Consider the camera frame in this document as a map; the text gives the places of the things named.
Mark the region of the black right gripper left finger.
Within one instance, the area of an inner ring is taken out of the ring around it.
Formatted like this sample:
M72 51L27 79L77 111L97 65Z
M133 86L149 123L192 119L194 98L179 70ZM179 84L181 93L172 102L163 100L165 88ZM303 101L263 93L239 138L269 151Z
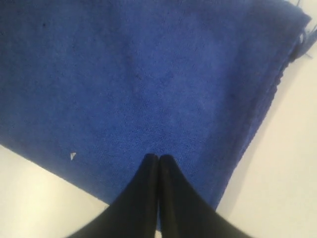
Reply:
M158 214L159 158L145 155L122 193L71 238L153 238Z

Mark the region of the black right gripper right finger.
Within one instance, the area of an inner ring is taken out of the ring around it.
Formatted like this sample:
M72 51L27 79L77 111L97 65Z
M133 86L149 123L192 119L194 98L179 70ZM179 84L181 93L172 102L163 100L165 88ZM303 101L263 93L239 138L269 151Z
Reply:
M159 159L159 217L163 238L243 238L197 194L175 159Z

